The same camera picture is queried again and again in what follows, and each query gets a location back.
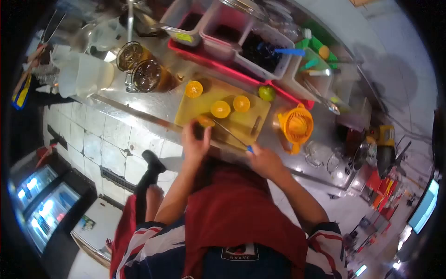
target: sliced orange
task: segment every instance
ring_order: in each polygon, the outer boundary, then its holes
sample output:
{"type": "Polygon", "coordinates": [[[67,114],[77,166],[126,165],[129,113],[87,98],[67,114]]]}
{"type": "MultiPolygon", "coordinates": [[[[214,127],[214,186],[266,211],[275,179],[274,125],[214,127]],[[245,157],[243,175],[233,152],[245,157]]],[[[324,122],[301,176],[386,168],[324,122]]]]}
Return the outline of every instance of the sliced orange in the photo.
{"type": "Polygon", "coordinates": [[[216,101],[211,106],[211,113],[216,118],[225,118],[231,112],[231,107],[225,101],[216,101]]]}
{"type": "Polygon", "coordinates": [[[201,126],[203,127],[214,127],[215,126],[215,122],[210,119],[209,117],[207,117],[206,115],[199,115],[197,116],[197,120],[198,122],[201,124],[201,126]]]}
{"type": "Polygon", "coordinates": [[[187,83],[184,93],[189,98],[196,98],[203,93],[203,86],[198,81],[192,80],[187,83]]]}
{"type": "Polygon", "coordinates": [[[251,103],[246,96],[240,95],[235,97],[232,105],[234,106],[235,111],[247,112],[251,106],[251,103]]]}

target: hand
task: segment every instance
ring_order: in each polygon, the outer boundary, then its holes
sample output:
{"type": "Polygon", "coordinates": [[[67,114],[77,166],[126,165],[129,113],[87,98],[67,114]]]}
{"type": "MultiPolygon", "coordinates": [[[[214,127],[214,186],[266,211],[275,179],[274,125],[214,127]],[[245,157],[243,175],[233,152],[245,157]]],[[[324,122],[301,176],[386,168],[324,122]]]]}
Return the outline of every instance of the hand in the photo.
{"type": "Polygon", "coordinates": [[[48,44],[43,44],[40,47],[38,47],[30,56],[28,56],[27,61],[28,63],[35,60],[42,52],[43,50],[48,46],[48,44]]]}
{"type": "Polygon", "coordinates": [[[254,153],[246,151],[246,155],[251,161],[253,170],[262,177],[274,181],[275,178],[289,173],[280,157],[272,150],[262,148],[257,142],[253,143],[252,150],[254,153]]]}
{"type": "Polygon", "coordinates": [[[109,238],[106,239],[105,241],[105,247],[107,248],[108,252],[111,254],[113,251],[113,241],[109,238]]]}
{"type": "Polygon", "coordinates": [[[194,167],[198,167],[201,161],[206,156],[209,148],[211,147],[211,129],[212,127],[207,127],[204,130],[204,135],[202,140],[198,140],[194,135],[194,125],[198,121],[193,119],[184,128],[181,137],[181,142],[183,143],[185,163],[190,164],[194,167]]]}

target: yellow cutting board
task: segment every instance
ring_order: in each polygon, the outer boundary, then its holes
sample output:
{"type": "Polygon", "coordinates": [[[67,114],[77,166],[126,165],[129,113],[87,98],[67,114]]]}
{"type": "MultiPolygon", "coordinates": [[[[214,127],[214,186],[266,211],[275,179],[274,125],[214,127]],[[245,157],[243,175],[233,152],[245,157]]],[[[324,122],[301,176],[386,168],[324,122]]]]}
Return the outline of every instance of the yellow cutting board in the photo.
{"type": "MultiPolygon", "coordinates": [[[[192,80],[197,80],[203,85],[203,93],[197,98],[189,98],[183,94],[183,99],[175,116],[175,124],[184,126],[198,115],[205,114],[230,130],[246,145],[256,141],[271,107],[269,102],[219,79],[195,74],[192,80]],[[244,95],[249,99],[251,107],[247,112],[236,112],[234,110],[232,102],[238,95],[244,95]],[[211,105],[218,100],[226,101],[231,107],[231,113],[224,119],[213,117],[210,113],[211,105]],[[251,135],[258,117],[260,117],[260,122],[251,135]]],[[[245,146],[217,125],[212,128],[212,139],[246,150],[245,146]]]]}

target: label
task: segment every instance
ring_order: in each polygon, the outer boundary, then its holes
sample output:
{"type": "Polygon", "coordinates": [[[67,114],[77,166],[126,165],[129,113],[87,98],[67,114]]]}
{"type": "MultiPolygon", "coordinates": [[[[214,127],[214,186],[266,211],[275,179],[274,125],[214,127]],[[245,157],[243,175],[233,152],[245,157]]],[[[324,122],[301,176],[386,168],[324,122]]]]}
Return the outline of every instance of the label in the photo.
{"type": "Polygon", "coordinates": [[[188,41],[188,42],[193,42],[194,41],[194,38],[192,38],[192,36],[187,35],[187,34],[176,33],[175,37],[178,40],[183,40],[183,41],[188,41]]]}
{"type": "Polygon", "coordinates": [[[331,97],[330,98],[330,101],[332,101],[333,103],[338,103],[339,102],[339,99],[337,98],[337,97],[331,97]]]}

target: white plastic jug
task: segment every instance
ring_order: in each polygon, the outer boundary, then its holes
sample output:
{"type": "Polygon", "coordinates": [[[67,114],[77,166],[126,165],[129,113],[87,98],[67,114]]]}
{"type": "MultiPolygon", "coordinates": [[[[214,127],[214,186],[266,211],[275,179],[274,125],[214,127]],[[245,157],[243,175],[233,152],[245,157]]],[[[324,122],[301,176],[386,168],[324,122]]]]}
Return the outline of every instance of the white plastic jug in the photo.
{"type": "Polygon", "coordinates": [[[113,81],[115,69],[109,62],[83,53],[71,53],[59,74],[59,92],[64,98],[72,95],[88,97],[106,89],[113,81]]]}
{"type": "Polygon", "coordinates": [[[95,46],[98,51],[107,51],[113,47],[122,47],[127,43],[126,30],[119,23],[118,18],[99,23],[88,37],[87,52],[95,46]]]}

